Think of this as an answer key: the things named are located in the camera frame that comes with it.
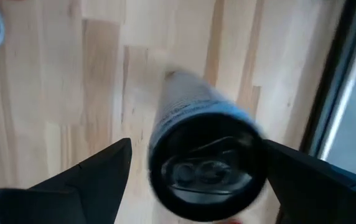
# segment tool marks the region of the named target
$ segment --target wooden floor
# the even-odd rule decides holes
[[[0,187],[30,187],[123,137],[117,223],[190,223],[160,206],[147,144],[165,72],[202,76],[297,148],[341,0],[0,0]],[[240,214],[273,223],[270,187]]]

